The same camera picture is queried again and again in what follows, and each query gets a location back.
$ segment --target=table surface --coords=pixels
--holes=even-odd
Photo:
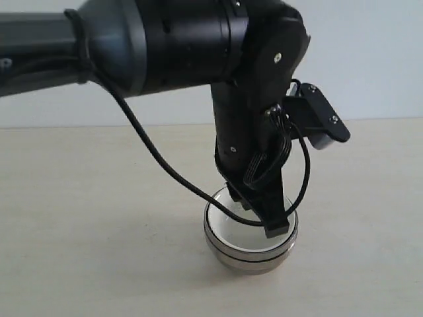
[[[256,277],[217,262],[205,202],[129,127],[0,130],[0,316],[421,316],[423,119],[347,125],[349,143],[311,151],[292,255]],[[193,183],[222,187],[213,126],[148,132]],[[296,145],[290,197],[302,177]]]

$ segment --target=robotic arm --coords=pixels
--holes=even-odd
[[[350,138],[316,86],[294,80],[287,96],[309,42],[299,12],[279,0],[88,0],[78,11],[0,13],[0,96],[98,82],[87,60],[124,98],[210,84],[217,169],[271,238],[289,227],[281,168],[292,140],[306,173],[291,211],[309,178],[303,138],[316,149]]]

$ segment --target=metal bowl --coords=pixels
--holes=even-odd
[[[227,188],[214,198],[237,215],[258,220],[253,211],[246,211],[235,203]],[[291,202],[285,198],[285,207]],[[264,229],[242,225],[226,216],[218,208],[207,204],[204,213],[204,231],[208,246],[226,267],[245,275],[260,275],[276,269],[294,247],[298,233],[297,212],[289,216],[290,228],[285,235],[267,239]]]

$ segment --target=white wall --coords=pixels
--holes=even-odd
[[[422,0],[291,0],[312,42],[296,76],[344,119],[423,116]],[[0,11],[60,11],[82,0],[2,0]],[[143,123],[211,123],[208,87],[133,98]],[[0,99],[0,127],[126,124],[95,85]]]

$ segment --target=white tabletop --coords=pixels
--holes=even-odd
[[[423,120],[348,122],[311,150],[299,238],[282,267],[237,277],[209,251],[205,202],[129,127],[0,130],[0,316],[421,316]],[[211,125],[148,129],[209,193]],[[295,198],[297,146],[284,168]]]

